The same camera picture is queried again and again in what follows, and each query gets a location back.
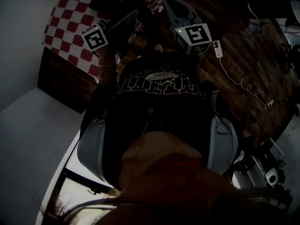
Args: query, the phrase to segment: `wooden surface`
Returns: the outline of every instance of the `wooden surface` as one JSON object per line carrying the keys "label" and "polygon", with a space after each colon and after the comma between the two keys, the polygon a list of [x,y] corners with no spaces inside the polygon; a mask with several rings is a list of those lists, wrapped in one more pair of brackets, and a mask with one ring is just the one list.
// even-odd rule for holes
{"label": "wooden surface", "polygon": [[45,47],[37,87],[82,113],[97,84],[92,76]]}
{"label": "wooden surface", "polygon": [[[261,93],[258,97],[265,103],[273,99],[274,104],[270,109],[266,109],[240,85],[234,85],[226,77],[213,50],[209,51],[205,62],[201,64],[203,79],[209,80],[220,90],[232,113],[240,122],[241,127],[244,128],[244,136],[256,136],[255,146],[269,137],[277,139],[293,115],[294,97],[299,88],[299,80],[293,71],[287,75],[282,72],[282,66],[286,66],[286,54],[281,43],[286,44],[286,40],[281,29],[265,24],[261,34],[254,34],[250,38],[245,38],[230,31],[239,32],[245,36],[250,35],[253,31],[260,31],[258,26],[252,24],[259,24],[260,21],[253,18],[248,11],[247,3],[249,0],[186,1],[196,8],[203,22],[208,24],[213,40],[220,40],[224,55],[221,62],[229,76],[237,83],[243,77],[245,79],[244,87],[252,84],[251,91],[253,93],[260,89]],[[118,65],[118,77],[129,61],[136,58],[137,55],[149,53],[156,43],[161,43],[165,51],[180,50],[170,34],[170,23],[165,12],[156,13],[155,17],[162,26],[160,35],[156,37],[139,35],[130,45],[128,54]],[[199,55],[201,61],[203,61],[203,55]],[[76,92],[68,94],[68,99],[72,96],[76,96],[73,98],[75,100],[83,99],[82,107],[84,107],[95,88],[95,84],[88,81],[87,77],[74,66],[72,68],[58,68],[57,62],[52,62],[49,66],[55,66],[54,71],[56,73],[63,70],[64,75],[60,75],[54,81],[52,81],[51,76],[47,75],[48,80],[47,82],[43,81],[43,83],[52,84],[46,86],[49,88],[48,90],[52,90],[51,87],[54,84],[58,87],[67,87],[65,92],[72,88],[71,90]],[[76,82],[69,76],[76,76]],[[40,76],[39,83],[43,79],[43,76]],[[60,98],[65,98],[58,87],[51,93],[59,93]]]}

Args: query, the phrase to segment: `black t-shirt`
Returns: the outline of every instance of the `black t-shirt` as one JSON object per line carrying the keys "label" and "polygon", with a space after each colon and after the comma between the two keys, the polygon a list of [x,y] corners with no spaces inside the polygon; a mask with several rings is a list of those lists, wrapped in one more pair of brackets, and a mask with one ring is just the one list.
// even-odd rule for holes
{"label": "black t-shirt", "polygon": [[[118,187],[121,158],[129,144],[142,135],[149,109],[207,163],[212,112],[210,101],[188,77],[190,66],[186,56],[165,52],[136,59],[125,67],[105,118],[102,168],[113,186]],[[151,117],[146,132],[165,128]]]}

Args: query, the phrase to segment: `dark wooden panel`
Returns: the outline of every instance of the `dark wooden panel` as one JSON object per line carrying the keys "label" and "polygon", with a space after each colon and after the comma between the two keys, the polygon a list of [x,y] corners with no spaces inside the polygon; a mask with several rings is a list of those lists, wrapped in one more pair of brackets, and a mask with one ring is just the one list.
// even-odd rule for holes
{"label": "dark wooden panel", "polygon": [[37,87],[42,91],[82,113],[96,86],[92,76],[48,48],[44,49],[37,83]]}

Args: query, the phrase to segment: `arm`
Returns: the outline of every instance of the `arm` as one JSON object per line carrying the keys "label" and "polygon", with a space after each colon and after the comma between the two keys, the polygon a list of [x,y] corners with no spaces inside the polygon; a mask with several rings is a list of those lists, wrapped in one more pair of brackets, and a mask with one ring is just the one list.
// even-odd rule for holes
{"label": "arm", "polygon": [[80,127],[80,137],[89,124],[96,118],[100,118],[108,108],[110,99],[117,89],[116,80],[116,52],[109,46],[98,51],[99,56],[99,85],[90,97],[90,103]]}
{"label": "arm", "polygon": [[116,82],[116,52],[105,46],[98,50],[99,56],[99,85],[109,86]]}

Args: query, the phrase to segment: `bracelet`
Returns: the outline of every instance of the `bracelet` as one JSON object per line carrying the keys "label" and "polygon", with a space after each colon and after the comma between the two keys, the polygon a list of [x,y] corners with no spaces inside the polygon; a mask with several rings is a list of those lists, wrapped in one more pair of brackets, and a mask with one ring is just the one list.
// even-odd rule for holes
{"label": "bracelet", "polygon": [[99,64],[99,67],[107,67],[108,68],[108,67],[114,67],[114,65],[100,65]]}
{"label": "bracelet", "polygon": [[108,81],[108,80],[110,80],[110,78],[101,78],[100,77],[100,75],[98,75],[98,77],[97,77],[99,80],[104,80],[104,81]]}

